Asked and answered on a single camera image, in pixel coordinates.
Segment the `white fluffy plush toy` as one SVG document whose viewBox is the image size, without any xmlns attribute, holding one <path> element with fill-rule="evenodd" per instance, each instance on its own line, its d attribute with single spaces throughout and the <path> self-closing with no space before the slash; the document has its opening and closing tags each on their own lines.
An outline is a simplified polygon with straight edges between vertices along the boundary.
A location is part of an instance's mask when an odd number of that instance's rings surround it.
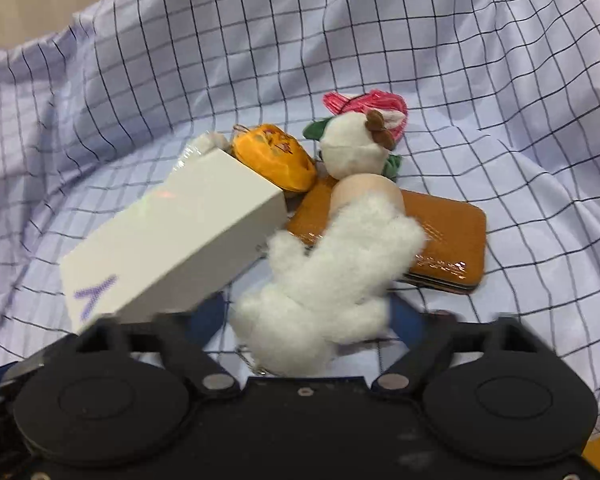
<svg viewBox="0 0 600 480">
<path fill-rule="evenodd" d="M 389 325 L 389 286 L 425 248 L 420 224 L 370 193 L 341 207 L 312 249 L 288 231 L 268 241 L 271 281 L 230 308 L 252 358 L 279 376 L 316 375 L 341 346 Z"/>
</svg>

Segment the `white packaged cotton pad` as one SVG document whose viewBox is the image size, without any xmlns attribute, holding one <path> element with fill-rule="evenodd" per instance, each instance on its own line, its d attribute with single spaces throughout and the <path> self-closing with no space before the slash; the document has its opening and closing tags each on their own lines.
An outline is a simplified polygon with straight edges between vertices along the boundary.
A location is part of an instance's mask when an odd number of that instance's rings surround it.
<svg viewBox="0 0 600 480">
<path fill-rule="evenodd" d="M 230 141 L 227 140 L 226 136 L 222 133 L 208 131 L 200 136 L 196 136 L 196 138 L 189 143 L 188 147 L 196 156 L 204 156 L 214 150 L 221 150 L 228 153 L 230 151 Z"/>
</svg>

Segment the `orange pouch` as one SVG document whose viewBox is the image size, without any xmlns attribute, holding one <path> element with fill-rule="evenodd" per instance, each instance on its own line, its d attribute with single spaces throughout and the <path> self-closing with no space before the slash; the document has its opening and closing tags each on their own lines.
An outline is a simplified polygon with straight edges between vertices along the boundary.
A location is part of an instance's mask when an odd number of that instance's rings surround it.
<svg viewBox="0 0 600 480">
<path fill-rule="evenodd" d="M 234 125 L 232 151 L 242 164 L 287 194 L 309 192 L 317 179 L 313 158 L 276 125 Z"/>
</svg>

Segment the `white round plush doll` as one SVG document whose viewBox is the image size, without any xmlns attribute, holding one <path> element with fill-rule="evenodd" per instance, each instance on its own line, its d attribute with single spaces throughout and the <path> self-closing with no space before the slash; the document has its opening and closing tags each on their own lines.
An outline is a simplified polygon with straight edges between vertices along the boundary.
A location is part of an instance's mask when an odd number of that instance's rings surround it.
<svg viewBox="0 0 600 480">
<path fill-rule="evenodd" d="M 404 133 L 405 119 L 398 110 L 349 110 L 311 122 L 303 136 L 320 144 L 321 161 L 336 180 L 354 174 L 380 174 L 394 180 L 401 157 L 393 150 Z"/>
</svg>

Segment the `pink white knitted cloth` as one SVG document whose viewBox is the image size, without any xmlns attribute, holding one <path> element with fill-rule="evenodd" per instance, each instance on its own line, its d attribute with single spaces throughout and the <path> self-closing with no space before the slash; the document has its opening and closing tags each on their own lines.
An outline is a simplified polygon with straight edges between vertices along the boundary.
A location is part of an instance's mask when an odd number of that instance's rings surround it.
<svg viewBox="0 0 600 480">
<path fill-rule="evenodd" d="M 377 110 L 385 119 L 386 128 L 394 142 L 398 143 L 404 135 L 408 111 L 404 99 L 398 94 L 377 89 L 362 94 L 342 94 L 331 91 L 324 94 L 323 105 L 333 115 Z"/>
</svg>

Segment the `brown leather wallet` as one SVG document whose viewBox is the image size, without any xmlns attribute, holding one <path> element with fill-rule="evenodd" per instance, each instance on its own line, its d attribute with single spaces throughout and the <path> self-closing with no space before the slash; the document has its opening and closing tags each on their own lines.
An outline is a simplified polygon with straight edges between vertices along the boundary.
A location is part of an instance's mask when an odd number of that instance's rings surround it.
<svg viewBox="0 0 600 480">
<path fill-rule="evenodd" d="M 323 234 L 332 192 L 338 181 L 316 182 L 287 223 L 287 230 L 308 246 Z M 427 234 L 426 247 L 403 275 L 404 282 L 454 294 L 468 294 L 479 285 L 486 252 L 486 214 L 468 203 L 403 190 L 405 213 Z"/>
</svg>

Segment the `white vivo phone box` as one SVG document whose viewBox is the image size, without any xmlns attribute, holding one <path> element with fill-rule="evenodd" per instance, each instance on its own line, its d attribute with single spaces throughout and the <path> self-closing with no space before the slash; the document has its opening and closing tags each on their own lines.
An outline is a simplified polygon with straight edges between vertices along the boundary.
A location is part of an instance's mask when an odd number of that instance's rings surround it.
<svg viewBox="0 0 600 480">
<path fill-rule="evenodd" d="M 104 315 L 134 323 L 197 307 L 286 220 L 284 193 L 265 177 L 222 150 L 189 156 L 61 258 L 72 331 Z"/>
</svg>

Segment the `beige tape roll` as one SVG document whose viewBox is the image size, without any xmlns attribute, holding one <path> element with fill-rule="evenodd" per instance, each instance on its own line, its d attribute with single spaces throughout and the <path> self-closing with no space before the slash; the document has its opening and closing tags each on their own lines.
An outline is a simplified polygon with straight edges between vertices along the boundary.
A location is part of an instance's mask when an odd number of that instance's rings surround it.
<svg viewBox="0 0 600 480">
<path fill-rule="evenodd" d="M 347 204 L 366 195 L 383 197 L 402 214 L 405 212 L 402 192 L 393 181 L 380 174 L 352 174 L 338 181 L 332 189 L 329 217 Z"/>
</svg>

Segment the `lavender checked cloth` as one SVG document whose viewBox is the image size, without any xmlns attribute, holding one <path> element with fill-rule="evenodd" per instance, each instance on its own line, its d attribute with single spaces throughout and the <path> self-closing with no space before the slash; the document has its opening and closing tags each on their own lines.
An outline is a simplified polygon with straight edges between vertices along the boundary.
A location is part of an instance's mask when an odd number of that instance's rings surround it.
<svg viewBox="0 0 600 480">
<path fill-rule="evenodd" d="M 516 316 L 600 407 L 600 0 L 100 0 L 0 50 L 0 366 L 68 333 L 60 258 L 196 134 L 373 89 L 408 107 L 400 185 L 486 214 L 472 294 L 399 294 Z"/>
</svg>

